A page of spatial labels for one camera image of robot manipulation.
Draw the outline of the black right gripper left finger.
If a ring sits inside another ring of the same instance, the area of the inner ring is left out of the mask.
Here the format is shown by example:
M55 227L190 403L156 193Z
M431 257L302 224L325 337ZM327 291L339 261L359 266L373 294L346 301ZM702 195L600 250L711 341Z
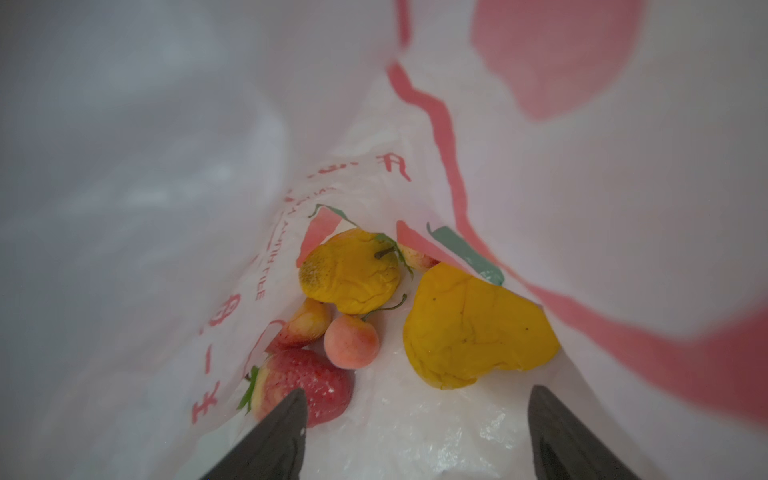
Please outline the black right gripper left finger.
M308 402L291 391L203 480L298 480L305 456Z

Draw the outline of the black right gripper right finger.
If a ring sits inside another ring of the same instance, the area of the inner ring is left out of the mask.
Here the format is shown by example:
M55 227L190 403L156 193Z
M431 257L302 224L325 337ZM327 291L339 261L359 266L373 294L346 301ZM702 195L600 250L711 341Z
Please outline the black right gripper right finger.
M538 480L638 480L549 388L532 388L527 419Z

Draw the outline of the red fake strawberry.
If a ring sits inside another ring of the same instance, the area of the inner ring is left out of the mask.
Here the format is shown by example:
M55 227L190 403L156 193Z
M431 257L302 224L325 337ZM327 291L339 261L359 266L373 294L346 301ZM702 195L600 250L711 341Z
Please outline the red fake strawberry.
M354 390L348 371L306 349L269 355L262 366L252 369L248 379L239 409L253 413L261 421L291 392L301 389L307 400L309 428L341 416L351 403Z

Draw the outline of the small pink fake peach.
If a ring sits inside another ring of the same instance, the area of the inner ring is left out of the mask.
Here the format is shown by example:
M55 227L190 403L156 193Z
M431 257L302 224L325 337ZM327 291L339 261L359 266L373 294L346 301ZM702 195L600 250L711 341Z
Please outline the small pink fake peach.
M327 358L336 367L344 370L358 370L369 366L378 356L380 339L377 330L368 318L381 311L391 311L405 303L408 295L389 307L379 307L359 315L344 314L334 319L323 337Z

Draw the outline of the red yellow fake pear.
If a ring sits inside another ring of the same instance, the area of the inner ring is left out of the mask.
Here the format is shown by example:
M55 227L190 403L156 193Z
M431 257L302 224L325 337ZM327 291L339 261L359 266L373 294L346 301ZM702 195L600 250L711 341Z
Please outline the red yellow fake pear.
M306 347L325 334L331 321L331 309L326 304L306 298L271 341L266 352L274 354Z

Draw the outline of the yellow fake citrus fruit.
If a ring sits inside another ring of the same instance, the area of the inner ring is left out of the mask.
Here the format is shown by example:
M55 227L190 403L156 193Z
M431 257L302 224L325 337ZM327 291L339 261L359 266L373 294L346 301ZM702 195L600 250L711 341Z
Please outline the yellow fake citrus fruit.
M403 342L416 374L441 390L493 370L532 370L561 349L541 307L445 263L422 276Z

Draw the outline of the yellow fake lemon with stem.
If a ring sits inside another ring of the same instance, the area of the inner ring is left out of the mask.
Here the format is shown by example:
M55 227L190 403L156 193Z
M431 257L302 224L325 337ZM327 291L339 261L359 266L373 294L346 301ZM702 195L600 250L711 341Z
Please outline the yellow fake lemon with stem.
M381 233L341 232L310 252L299 268L306 297L349 315L365 315L391 300L401 282L402 252Z

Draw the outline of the pink translucent plastic bag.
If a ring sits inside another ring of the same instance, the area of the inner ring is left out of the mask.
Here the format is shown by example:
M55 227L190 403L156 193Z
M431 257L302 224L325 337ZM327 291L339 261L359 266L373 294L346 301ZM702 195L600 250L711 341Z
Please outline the pink translucent plastic bag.
M304 479L531 479L534 385L643 479L767 475L763 1L5 1L1 475L197 479L341 212L541 307L429 387L379 320Z

